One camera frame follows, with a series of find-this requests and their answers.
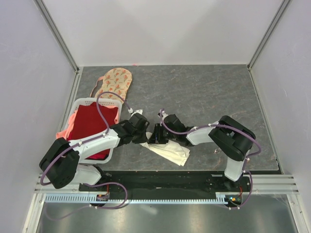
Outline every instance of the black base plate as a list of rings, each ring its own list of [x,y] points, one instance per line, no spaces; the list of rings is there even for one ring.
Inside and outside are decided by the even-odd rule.
[[[248,192],[250,181],[241,177],[231,182],[223,172],[209,171],[104,171],[98,183],[118,182],[128,191],[129,200],[214,199],[216,192]],[[80,185],[79,191],[100,192],[107,187],[90,188]],[[123,199],[124,191],[109,186],[110,199]]]

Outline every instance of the clothing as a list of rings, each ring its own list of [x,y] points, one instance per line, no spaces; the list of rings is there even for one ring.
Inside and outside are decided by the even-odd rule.
[[[97,91],[95,97],[97,97],[100,93],[103,93],[104,91],[111,91],[118,94],[123,99],[125,99],[127,90],[132,82],[132,74],[127,69],[114,68],[108,71],[104,76],[99,77],[96,82],[96,86],[98,85],[98,82],[101,80],[103,81],[103,85]],[[93,88],[90,97],[92,97],[96,86]],[[101,98],[120,100],[121,102],[123,102],[121,99],[119,99],[119,97],[112,94],[103,94]]]
[[[67,140],[69,134],[71,133],[72,129],[73,129],[73,125],[74,125],[74,120],[76,119],[76,115],[77,115],[77,111],[74,111],[74,113],[69,117],[68,119],[68,128],[59,132],[59,133],[56,133],[56,139],[60,138],[60,137],[63,137],[64,139]]]
[[[152,133],[147,132],[146,135],[147,138],[150,138]],[[145,142],[141,143],[141,145],[179,166],[184,166],[190,155],[188,148],[182,147],[177,142],[171,140],[166,144],[148,144]]]
[[[113,105],[108,105],[105,106],[106,108],[116,108],[116,106]],[[67,129],[56,133],[56,139],[63,137],[64,139],[67,140],[69,134],[71,133],[72,129],[73,129],[73,125],[74,125],[74,120],[76,119],[76,114],[77,114],[78,110],[75,110],[74,113],[69,117],[68,119],[68,127]],[[116,118],[115,118],[115,124],[118,124],[119,122],[119,112],[117,112]]]
[[[100,106],[100,111],[106,118],[108,125],[114,125],[116,115],[118,114],[118,108],[107,108]],[[90,106],[80,105],[72,132],[69,134],[67,140],[81,139],[87,136],[91,136],[96,133],[100,133],[106,129],[106,125],[98,113],[96,103],[92,103]],[[101,151],[95,155],[88,157],[88,159],[104,160],[109,155],[110,150]]]

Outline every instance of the pink cloth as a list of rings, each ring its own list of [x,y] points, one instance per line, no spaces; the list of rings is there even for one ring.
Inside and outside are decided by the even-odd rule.
[[[116,108],[116,106],[105,106],[106,108]],[[69,117],[68,119],[68,128],[56,133],[56,139],[63,137],[64,139],[67,140],[69,137],[69,134],[72,132],[73,125],[74,125],[74,120],[76,119],[78,110],[74,111],[74,113]],[[117,112],[116,118],[115,118],[115,124],[118,124],[119,122],[119,111]]]
[[[78,112],[78,110],[74,111],[74,113],[69,117],[68,128],[59,132],[59,133],[56,133],[56,139],[63,137],[64,139],[67,140],[69,134],[71,133],[71,131],[73,129],[74,120],[76,119],[77,112]]]

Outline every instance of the white wall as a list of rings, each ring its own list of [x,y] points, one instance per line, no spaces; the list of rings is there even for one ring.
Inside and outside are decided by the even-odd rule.
[[[293,0],[253,73],[282,168],[311,216],[311,1]]]
[[[0,226],[21,232],[74,72],[32,0],[0,7]]]
[[[44,0],[80,66],[247,64],[282,0]]]

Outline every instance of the beige patterned cloth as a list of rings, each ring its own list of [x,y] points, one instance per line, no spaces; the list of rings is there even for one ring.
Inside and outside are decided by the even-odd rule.
[[[95,97],[104,91],[110,91],[118,94],[123,99],[126,97],[127,90],[132,82],[132,74],[130,71],[124,68],[114,68],[108,71],[104,76],[100,77],[96,86],[93,88],[90,97],[92,97],[94,89],[97,87],[99,81],[103,81],[102,87],[96,92]],[[115,95],[103,94],[101,98],[120,100]]]

